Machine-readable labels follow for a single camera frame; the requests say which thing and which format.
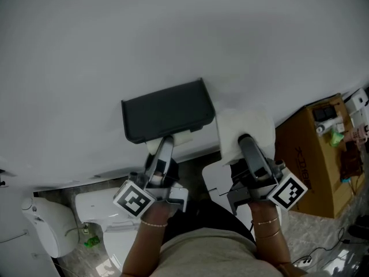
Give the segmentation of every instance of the black pants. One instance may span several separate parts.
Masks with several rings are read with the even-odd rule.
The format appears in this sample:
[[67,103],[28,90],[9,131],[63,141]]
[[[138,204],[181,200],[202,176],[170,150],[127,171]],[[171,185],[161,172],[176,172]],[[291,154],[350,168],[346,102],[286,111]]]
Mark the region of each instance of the black pants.
[[212,200],[202,200],[187,212],[177,211],[168,220],[163,244],[174,237],[201,228],[234,231],[255,243],[254,237],[245,225],[232,213]]

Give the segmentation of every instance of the brown box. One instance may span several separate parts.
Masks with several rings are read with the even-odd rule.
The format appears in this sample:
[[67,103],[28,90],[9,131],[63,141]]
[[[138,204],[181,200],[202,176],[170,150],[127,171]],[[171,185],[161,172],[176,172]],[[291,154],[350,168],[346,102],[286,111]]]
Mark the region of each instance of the brown box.
[[364,175],[353,177],[352,187],[342,183],[341,153],[346,150],[345,143],[334,148],[329,144],[330,133],[317,135],[312,111],[328,104],[343,117],[345,130],[352,129],[341,95],[305,106],[276,129],[276,160],[284,160],[308,187],[308,192],[292,210],[337,218],[353,198],[353,191],[363,184]]

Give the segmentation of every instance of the white wall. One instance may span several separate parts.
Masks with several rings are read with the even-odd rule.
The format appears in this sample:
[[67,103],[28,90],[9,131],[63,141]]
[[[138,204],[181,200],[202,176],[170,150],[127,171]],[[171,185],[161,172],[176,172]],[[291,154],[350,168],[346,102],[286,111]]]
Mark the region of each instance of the white wall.
[[[280,123],[369,75],[369,0],[0,0],[0,168],[12,186],[143,165],[120,100],[204,77]],[[218,144],[215,124],[175,149]]]
[[[31,195],[10,187],[0,189],[0,242],[23,234],[24,229],[29,231],[29,235],[0,244],[1,277],[59,276],[36,230],[21,212],[23,199]],[[41,255],[35,260],[31,253]]]

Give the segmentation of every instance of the t-shirt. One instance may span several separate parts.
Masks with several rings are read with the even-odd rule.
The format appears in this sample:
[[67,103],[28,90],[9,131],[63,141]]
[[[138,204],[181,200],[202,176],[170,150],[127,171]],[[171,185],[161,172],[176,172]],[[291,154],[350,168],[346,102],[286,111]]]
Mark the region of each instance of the t-shirt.
[[[233,231],[202,228],[179,235],[161,247],[152,277],[283,277],[271,264],[257,260],[256,246]],[[316,272],[306,277],[327,277]]]

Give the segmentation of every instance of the gray tile floor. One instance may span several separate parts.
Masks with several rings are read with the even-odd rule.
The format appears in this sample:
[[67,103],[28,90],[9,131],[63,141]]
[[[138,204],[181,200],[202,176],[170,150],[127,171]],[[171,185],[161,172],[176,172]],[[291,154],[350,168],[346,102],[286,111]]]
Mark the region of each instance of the gray tile floor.
[[[199,200],[203,193],[206,193],[206,186],[202,179],[202,169],[217,160],[220,160],[220,154],[214,153],[206,155],[191,161],[183,162],[179,165],[180,184],[190,191],[191,198]],[[110,181],[100,182],[87,186],[80,186],[76,188],[67,188],[60,190],[51,190],[39,192],[40,197],[45,197],[50,201],[58,202],[70,207],[76,215],[77,223],[80,227],[83,225],[79,221],[76,208],[75,197],[76,194],[91,192],[94,190],[102,190],[114,187],[120,187],[125,178],[113,179]],[[339,219],[326,219],[317,216],[310,216],[300,214],[297,212],[289,212],[287,221],[289,227],[286,230],[285,237],[288,241],[288,246],[291,251],[292,260],[308,255],[316,247],[332,248],[338,239],[338,232],[342,227],[348,226],[355,221],[355,218],[364,214],[369,214],[369,184],[366,181],[365,187],[358,194],[358,196],[345,209],[344,213]],[[90,225],[92,235],[97,235],[103,240],[103,235],[100,226],[96,224]],[[109,261],[103,243],[98,244],[92,248],[86,248],[84,242],[92,235],[83,235],[80,233],[80,243],[77,249],[70,254],[58,259],[59,265],[65,268],[64,274],[66,277],[119,277],[120,272]],[[347,233],[344,239],[351,239]],[[339,243],[331,251],[324,251],[318,249],[312,254],[312,266],[304,268],[308,272],[314,272],[322,269],[329,261],[327,266],[331,266],[331,272],[334,271],[334,276],[352,276],[354,267],[364,252],[368,249],[367,245],[359,244],[342,244]]]

